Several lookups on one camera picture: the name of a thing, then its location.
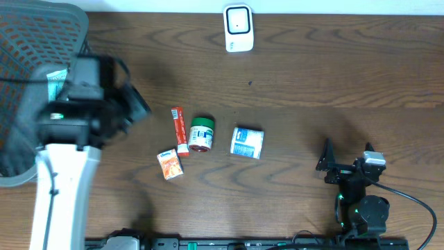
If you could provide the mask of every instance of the wood grain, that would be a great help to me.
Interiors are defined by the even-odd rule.
[[[334,195],[314,171],[325,138],[351,163],[367,141],[388,160],[381,183],[444,219],[444,17],[255,15],[255,48],[225,51],[220,15],[89,13],[94,52],[123,58],[153,109],[103,152],[88,237],[122,227],[183,237],[331,235]],[[156,155],[176,145],[170,107],[216,120],[214,148],[165,181]],[[265,131],[261,160],[230,155],[235,126]],[[415,249],[432,219],[390,204],[386,236]],[[0,189],[0,249],[27,249],[35,186]],[[443,226],[428,249],[444,247]]]

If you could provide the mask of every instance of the barcode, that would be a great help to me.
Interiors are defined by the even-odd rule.
[[[177,110],[172,110],[171,112],[173,113],[173,119],[179,118]]]

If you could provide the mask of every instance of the gray basket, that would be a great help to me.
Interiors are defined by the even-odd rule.
[[[71,4],[0,0],[0,77],[29,79],[46,65],[67,68],[75,53],[89,50],[87,30],[87,15]],[[47,86],[36,85],[0,81],[0,186],[36,175],[35,156],[23,145],[37,146],[34,114],[48,100]]]

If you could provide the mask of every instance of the green lid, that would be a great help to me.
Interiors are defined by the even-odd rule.
[[[214,130],[214,122],[207,118],[197,117],[191,122],[191,126],[206,126]]]

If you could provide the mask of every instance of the supplement bottle with green cap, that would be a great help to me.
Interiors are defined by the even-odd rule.
[[[211,119],[197,117],[191,122],[188,147],[197,152],[211,150],[213,143],[214,122]]]

